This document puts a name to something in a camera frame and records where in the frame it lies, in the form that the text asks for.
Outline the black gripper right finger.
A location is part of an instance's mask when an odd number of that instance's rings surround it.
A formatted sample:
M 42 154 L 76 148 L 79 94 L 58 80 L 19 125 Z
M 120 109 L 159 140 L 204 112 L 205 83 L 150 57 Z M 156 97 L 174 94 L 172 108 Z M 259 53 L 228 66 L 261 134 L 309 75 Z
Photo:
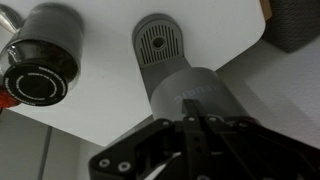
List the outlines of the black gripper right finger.
M 320 180 L 320 150 L 265 128 L 248 116 L 208 114 L 185 100 L 184 150 L 189 178 Z

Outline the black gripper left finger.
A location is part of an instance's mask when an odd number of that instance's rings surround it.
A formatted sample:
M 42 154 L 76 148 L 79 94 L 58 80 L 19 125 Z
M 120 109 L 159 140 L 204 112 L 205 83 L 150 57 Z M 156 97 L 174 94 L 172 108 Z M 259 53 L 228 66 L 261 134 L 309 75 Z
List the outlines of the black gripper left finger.
M 143 180 L 166 167 L 153 180 L 184 180 L 182 122 L 159 119 L 93 156 L 90 180 Z

